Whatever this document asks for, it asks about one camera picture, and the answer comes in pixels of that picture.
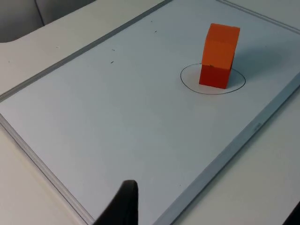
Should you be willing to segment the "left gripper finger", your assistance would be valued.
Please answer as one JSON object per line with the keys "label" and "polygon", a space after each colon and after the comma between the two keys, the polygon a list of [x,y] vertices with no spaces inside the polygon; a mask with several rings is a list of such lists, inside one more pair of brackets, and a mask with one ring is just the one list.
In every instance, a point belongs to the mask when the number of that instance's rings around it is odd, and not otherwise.
{"label": "left gripper finger", "polygon": [[138,184],[125,180],[106,209],[94,222],[95,225],[137,225]]}

